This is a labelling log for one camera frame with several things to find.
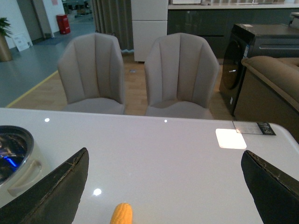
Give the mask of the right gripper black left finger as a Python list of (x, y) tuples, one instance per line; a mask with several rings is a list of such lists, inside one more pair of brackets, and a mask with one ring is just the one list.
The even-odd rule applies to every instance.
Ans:
[(84, 147), (0, 209), (2, 224), (71, 224), (88, 176)]

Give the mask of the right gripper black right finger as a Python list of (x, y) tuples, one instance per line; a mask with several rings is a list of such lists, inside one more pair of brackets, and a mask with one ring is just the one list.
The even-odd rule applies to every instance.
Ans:
[(242, 155), (241, 167), (263, 223), (299, 222), (298, 180), (249, 150)]

